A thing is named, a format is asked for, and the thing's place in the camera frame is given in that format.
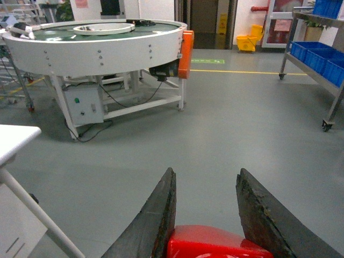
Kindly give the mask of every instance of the red plastic part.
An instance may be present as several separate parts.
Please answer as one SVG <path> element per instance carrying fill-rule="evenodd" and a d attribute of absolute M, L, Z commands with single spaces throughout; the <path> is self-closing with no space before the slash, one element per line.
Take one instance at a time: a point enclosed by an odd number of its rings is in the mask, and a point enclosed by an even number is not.
<path fill-rule="evenodd" d="M 273 255 L 245 238 L 215 227 L 176 226 L 167 258 L 273 258 Z"/>
<path fill-rule="evenodd" d="M 269 10 L 268 6 L 265 6 L 265 7 L 252 6 L 251 7 L 251 12 L 267 12 L 268 10 Z"/>

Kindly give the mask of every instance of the green conveyor belt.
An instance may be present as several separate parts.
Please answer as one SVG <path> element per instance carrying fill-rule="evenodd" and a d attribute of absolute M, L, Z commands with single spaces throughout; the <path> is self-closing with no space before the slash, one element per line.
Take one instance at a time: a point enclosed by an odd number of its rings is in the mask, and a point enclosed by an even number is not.
<path fill-rule="evenodd" d="M 73 28 L 82 25 L 87 24 L 47 28 L 44 30 L 35 31 L 34 35 L 36 37 L 36 40 L 43 41 L 92 41 L 141 37 L 147 35 L 154 35 L 157 32 L 172 31 L 179 28 L 179 26 L 176 25 L 156 23 L 154 26 L 136 26 L 134 31 L 120 34 L 92 36 L 75 34 Z"/>

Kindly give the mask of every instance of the yellow mop bucket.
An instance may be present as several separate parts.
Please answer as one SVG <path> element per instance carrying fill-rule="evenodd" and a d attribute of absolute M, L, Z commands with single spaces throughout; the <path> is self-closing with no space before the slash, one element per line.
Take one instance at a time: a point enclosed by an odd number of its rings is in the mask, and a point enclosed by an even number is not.
<path fill-rule="evenodd" d="M 251 35 L 257 37 L 257 40 L 261 40 L 263 37 L 264 31 L 263 26 L 253 24 L 251 27 Z"/>
<path fill-rule="evenodd" d="M 240 51 L 256 51 L 256 43 L 258 39 L 256 36 L 237 36 L 236 43 Z"/>

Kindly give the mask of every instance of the yellow floor line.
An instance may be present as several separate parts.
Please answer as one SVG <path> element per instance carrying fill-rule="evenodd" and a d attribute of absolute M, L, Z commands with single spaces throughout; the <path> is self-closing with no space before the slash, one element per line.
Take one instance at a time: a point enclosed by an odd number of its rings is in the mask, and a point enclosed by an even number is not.
<path fill-rule="evenodd" d="M 28 84 L 26 85 L 26 87 L 30 87 L 31 85 L 33 85 L 33 84 L 35 84 L 35 83 L 38 83 L 38 82 L 40 82 L 40 81 L 42 81 L 42 80 L 44 80 L 44 77 L 39 78 L 39 79 L 37 79 L 37 80 L 35 80 L 35 81 L 31 82 L 31 83 L 28 83 Z M 22 90 L 22 88 L 19 87 L 19 88 L 15 89 L 15 90 L 10 91 L 10 92 L 8 93 L 8 95 L 12 95 L 12 94 L 17 93 L 17 92 L 19 92 L 19 91 L 21 91 L 21 90 Z"/>
<path fill-rule="evenodd" d="M 273 74 L 279 75 L 279 73 L 273 73 L 269 71 L 230 71 L 230 70 L 197 70 L 191 69 L 190 71 L 203 71 L 207 73 L 232 73 L 232 74 Z M 288 75 L 307 75 L 307 74 L 296 74 L 296 73 L 288 73 Z"/>

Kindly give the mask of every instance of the green floor marking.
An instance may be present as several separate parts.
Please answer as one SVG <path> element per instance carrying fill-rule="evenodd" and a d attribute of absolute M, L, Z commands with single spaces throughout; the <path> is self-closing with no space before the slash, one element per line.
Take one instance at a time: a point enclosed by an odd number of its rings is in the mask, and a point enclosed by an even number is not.
<path fill-rule="evenodd" d="M 205 59 L 205 58 L 192 58 L 192 63 L 217 63 L 217 64 L 224 64 L 225 60 L 223 59 Z"/>

